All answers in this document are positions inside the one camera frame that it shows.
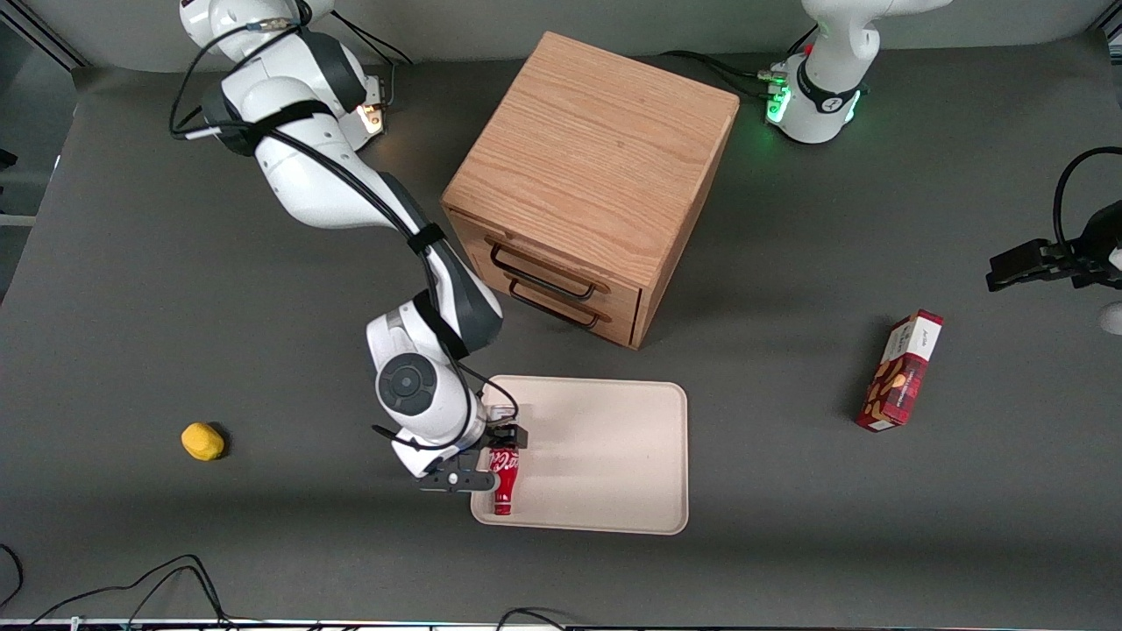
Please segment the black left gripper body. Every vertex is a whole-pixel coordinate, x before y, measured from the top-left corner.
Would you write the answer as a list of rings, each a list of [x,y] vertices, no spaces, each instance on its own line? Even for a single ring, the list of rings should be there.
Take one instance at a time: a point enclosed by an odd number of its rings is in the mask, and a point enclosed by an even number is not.
[[[1072,275],[1073,289],[1101,285],[1121,290],[1121,200],[1091,216],[1083,232],[1067,245],[1077,262],[1077,271]]]

